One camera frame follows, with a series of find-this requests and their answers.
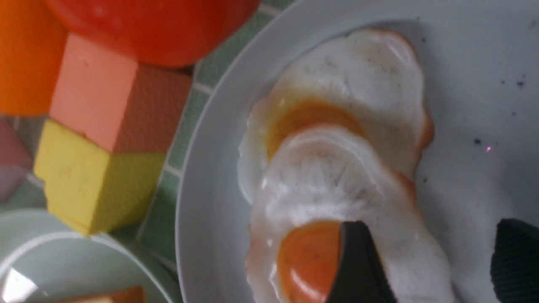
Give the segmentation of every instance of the green tile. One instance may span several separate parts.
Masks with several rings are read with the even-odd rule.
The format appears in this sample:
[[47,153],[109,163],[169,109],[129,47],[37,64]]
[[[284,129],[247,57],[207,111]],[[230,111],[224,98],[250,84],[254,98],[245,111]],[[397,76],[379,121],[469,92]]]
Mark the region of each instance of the green tile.
[[174,221],[179,178],[167,171],[163,176],[144,228],[141,243],[165,258],[175,262]]
[[20,119],[17,134],[32,157],[36,156],[41,131],[46,119],[46,116]]
[[243,47],[271,19],[271,16],[257,12],[239,31],[225,41],[220,48],[216,49],[202,61],[196,81],[210,87],[215,87]]
[[290,4],[294,3],[294,0],[263,0],[262,3],[276,9],[283,10],[287,8]]
[[21,208],[42,208],[47,206],[43,189],[24,180],[17,191],[5,204],[0,205],[0,212]]
[[110,235],[113,237],[121,237],[123,239],[134,240],[137,233],[139,232],[139,227],[140,224],[124,226],[117,230],[113,230],[112,232],[110,232]]
[[182,169],[185,153],[189,147],[189,141],[193,135],[193,130],[198,122],[198,118],[210,96],[196,89],[191,90],[183,116],[179,123],[179,129],[170,149],[169,164],[177,169]]

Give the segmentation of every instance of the yellow block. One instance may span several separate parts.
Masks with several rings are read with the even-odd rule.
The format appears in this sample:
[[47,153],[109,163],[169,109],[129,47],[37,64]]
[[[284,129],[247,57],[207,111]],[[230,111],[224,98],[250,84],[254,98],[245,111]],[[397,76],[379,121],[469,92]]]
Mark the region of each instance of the yellow block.
[[34,165],[49,212],[83,235],[140,221],[165,153],[111,154],[47,120]]

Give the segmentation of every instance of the light green plate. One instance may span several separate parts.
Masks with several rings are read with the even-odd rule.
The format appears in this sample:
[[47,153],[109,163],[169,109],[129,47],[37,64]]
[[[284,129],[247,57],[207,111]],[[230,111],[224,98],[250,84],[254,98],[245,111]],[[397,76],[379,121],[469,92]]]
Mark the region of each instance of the light green plate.
[[0,215],[0,303],[44,302],[142,285],[148,302],[181,302],[145,251],[106,235],[83,238],[45,210]]

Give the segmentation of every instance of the white plate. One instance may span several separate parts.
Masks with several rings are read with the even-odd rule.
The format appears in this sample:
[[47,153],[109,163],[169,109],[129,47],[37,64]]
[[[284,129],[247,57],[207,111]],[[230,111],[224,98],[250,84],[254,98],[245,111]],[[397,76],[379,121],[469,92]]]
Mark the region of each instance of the white plate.
[[436,128],[416,174],[418,203],[458,296],[497,302],[488,272],[496,223],[539,225],[537,0],[303,0],[275,19],[215,89],[188,151],[176,224],[187,303],[253,301],[250,207],[236,178],[250,108],[298,55],[365,26],[398,30],[417,49]]
[[0,215],[0,302],[44,302],[141,285],[152,303],[179,303],[172,278],[141,249],[82,238],[44,210]]

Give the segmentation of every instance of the table surface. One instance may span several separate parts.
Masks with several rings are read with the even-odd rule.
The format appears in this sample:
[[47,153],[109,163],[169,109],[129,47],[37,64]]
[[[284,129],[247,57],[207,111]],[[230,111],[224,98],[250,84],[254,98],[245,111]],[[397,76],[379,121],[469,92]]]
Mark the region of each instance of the table surface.
[[[185,105],[174,142],[161,172],[151,208],[145,220],[138,225],[128,226],[112,234],[129,236],[141,243],[177,280],[176,256],[174,251],[174,220],[179,181],[182,177],[183,162],[192,132],[201,112],[228,66],[243,47],[275,16],[287,8],[294,0],[263,0],[256,14],[220,48],[197,63],[195,81]],[[38,118],[8,118],[19,137],[35,156],[46,116]],[[0,211],[19,208],[44,208],[46,198],[43,184],[33,176],[20,186]]]

